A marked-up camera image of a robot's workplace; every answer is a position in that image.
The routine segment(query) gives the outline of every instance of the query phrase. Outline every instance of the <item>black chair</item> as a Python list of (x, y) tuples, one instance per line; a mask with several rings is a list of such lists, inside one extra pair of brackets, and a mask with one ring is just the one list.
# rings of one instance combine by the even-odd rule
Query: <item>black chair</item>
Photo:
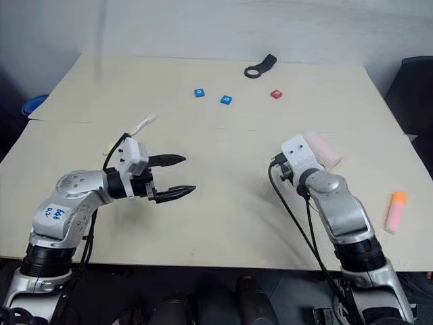
[(385, 102), (433, 178), (433, 56), (403, 59)]

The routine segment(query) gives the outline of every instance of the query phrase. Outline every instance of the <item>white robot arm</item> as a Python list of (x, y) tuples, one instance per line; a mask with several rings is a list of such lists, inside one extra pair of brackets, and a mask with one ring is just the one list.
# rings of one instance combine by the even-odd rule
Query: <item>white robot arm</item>
[(127, 134), (114, 149), (118, 151), (118, 171), (104, 165), (102, 171), (66, 174), (57, 182), (51, 197), (39, 206), (26, 256), (14, 274), (3, 307), (12, 311), (23, 308), (32, 317), (57, 324), (61, 313), (58, 301), (72, 275), (72, 256), (98, 207), (135, 196), (147, 196), (161, 203), (176, 200), (196, 188), (177, 186), (157, 192), (154, 187), (151, 168), (175, 165), (185, 160), (182, 156), (148, 156), (144, 145)]
[(321, 166), (303, 136), (281, 146), (273, 165), (281, 168), (282, 180), (289, 179), (299, 195), (311, 197), (349, 283), (344, 291), (352, 322), (372, 324), (378, 317), (399, 318), (414, 323), (413, 311), (376, 239), (361, 202), (348, 190), (346, 180)]

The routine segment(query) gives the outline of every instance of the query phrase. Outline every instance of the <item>small block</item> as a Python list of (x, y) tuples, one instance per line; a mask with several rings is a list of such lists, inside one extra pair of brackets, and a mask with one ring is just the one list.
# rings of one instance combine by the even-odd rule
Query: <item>small block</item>
[(229, 105), (232, 99), (233, 98), (231, 98), (230, 96), (224, 95), (223, 98), (221, 98), (221, 103)]
[(271, 96), (274, 97), (276, 100), (280, 98), (282, 95), (283, 93), (280, 92), (280, 90), (274, 90), (273, 92), (271, 92)]
[(194, 89), (194, 95), (196, 95), (196, 97), (204, 97), (203, 88)]

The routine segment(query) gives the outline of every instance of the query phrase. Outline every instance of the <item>pink eraser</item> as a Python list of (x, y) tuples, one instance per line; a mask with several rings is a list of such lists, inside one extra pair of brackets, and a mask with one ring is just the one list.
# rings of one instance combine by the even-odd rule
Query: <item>pink eraser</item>
[(403, 209), (407, 202), (407, 194), (402, 191), (396, 191), (392, 195), (390, 209), (386, 217), (385, 230), (394, 234), (400, 226), (403, 216)]
[(304, 139), (314, 152), (317, 161), (319, 161), (327, 171), (331, 171), (341, 161), (341, 156), (321, 139), (317, 133), (307, 133), (304, 135)]

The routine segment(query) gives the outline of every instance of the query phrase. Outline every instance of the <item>black cable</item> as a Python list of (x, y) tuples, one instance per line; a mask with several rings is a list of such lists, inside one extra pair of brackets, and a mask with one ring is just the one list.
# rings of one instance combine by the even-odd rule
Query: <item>black cable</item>
[[(113, 145), (110, 152), (108, 153), (104, 165), (102, 166), (102, 170), (106, 171), (108, 163), (111, 159), (111, 156), (113, 155), (114, 151), (119, 147), (119, 145), (127, 138), (130, 137), (128, 133), (123, 133), (119, 140)], [(69, 281), (67, 287), (64, 290), (64, 293), (67, 293), (68, 295), (75, 289), (75, 286), (78, 282), (80, 282), (81, 278), (84, 275), (85, 268), (90, 262), (90, 257), (92, 255), (93, 251), (93, 239), (95, 237), (95, 224), (96, 224), (96, 218), (97, 218), (97, 209), (92, 213), (91, 216), (91, 224), (89, 228), (89, 232), (87, 233), (87, 236), (85, 236), (86, 244), (83, 250), (83, 254), (81, 255), (81, 261), (80, 261), (80, 267), (76, 271), (74, 277)]]
[(0, 324), (2, 325), (48, 325), (48, 321), (44, 318), (33, 316), (29, 311), (21, 307), (0, 308)]
[(130, 135), (128, 133), (123, 133), (122, 136), (119, 138), (119, 140), (117, 140), (117, 142), (114, 144), (113, 148), (111, 148), (110, 152), (107, 155), (106, 161), (104, 161), (104, 165), (102, 166), (102, 170), (106, 171), (107, 170), (107, 165), (108, 162), (110, 161), (111, 156), (113, 155), (115, 149), (117, 149), (117, 147), (119, 147), (119, 145), (127, 138), (130, 137)]
[(317, 248), (317, 243), (316, 243), (316, 238), (314, 235), (314, 228), (313, 228), (313, 222), (311, 220), (311, 211), (310, 211), (310, 203), (309, 203), (309, 196), (305, 197), (305, 205), (306, 205), (306, 216), (309, 220), (309, 227), (310, 227), (310, 234), (311, 234), (311, 240), (313, 241), (313, 246), (314, 246), (314, 250), (316, 252), (316, 258), (317, 261), (319, 262), (319, 265), (321, 266), (321, 270), (322, 272), (325, 274), (326, 280), (329, 284), (329, 286), (331, 287), (331, 289), (336, 292), (341, 292), (341, 290), (337, 287), (336, 283), (334, 282), (334, 280), (331, 277), (331, 274), (329, 274), (328, 270), (326, 269), (325, 265), (323, 264), (320, 254), (319, 254), (319, 249)]
[[(290, 210), (290, 207), (288, 206), (288, 204), (286, 203), (286, 200), (284, 200), (283, 195), (281, 194), (281, 192), (279, 191), (278, 187), (276, 186), (273, 177), (272, 177), (272, 167), (275, 166), (275, 163), (271, 163), (269, 165), (268, 168), (268, 176), (269, 176), (269, 181), (272, 184), (273, 189), (275, 190), (275, 192), (277, 193), (281, 203), (283, 203), (283, 206), (286, 208), (286, 211), (289, 213), (289, 216), (292, 218), (293, 222), (295, 223), (296, 227), (299, 229), (300, 233), (302, 234), (302, 237), (304, 237), (305, 242), (307, 243), (307, 245), (309, 246), (311, 252), (314, 254), (317, 262), (319, 263), (319, 266), (322, 270), (322, 272), (325, 274), (326, 280), (329, 284), (329, 286), (331, 287), (331, 289), (333, 290), (334, 294), (336, 296), (338, 296), (338, 298), (341, 300), (341, 302), (346, 305), (346, 298), (344, 297), (342, 291), (337, 287), (336, 283), (334, 282), (334, 280), (332, 280), (328, 270), (326, 269), (326, 267), (324, 266), (324, 264), (322, 263), (320, 256), (318, 254), (318, 252), (316, 251), (315, 247), (317, 247), (317, 245), (313, 246), (310, 243), (310, 240), (308, 239), (308, 237), (306, 236), (303, 228), (301, 227), (301, 225), (299, 224), (297, 218), (294, 216), (292, 210)], [(306, 200), (306, 203), (308, 205), (307, 208), (307, 215), (309, 215), (309, 222), (311, 222), (311, 214), (310, 214), (310, 209), (309, 209), (309, 202)]]
[(312, 210), (314, 210), (314, 211), (316, 211), (317, 213), (319, 213), (318, 210), (317, 210), (315, 207), (313, 207), (311, 204), (310, 204), (310, 208), (312, 208)]

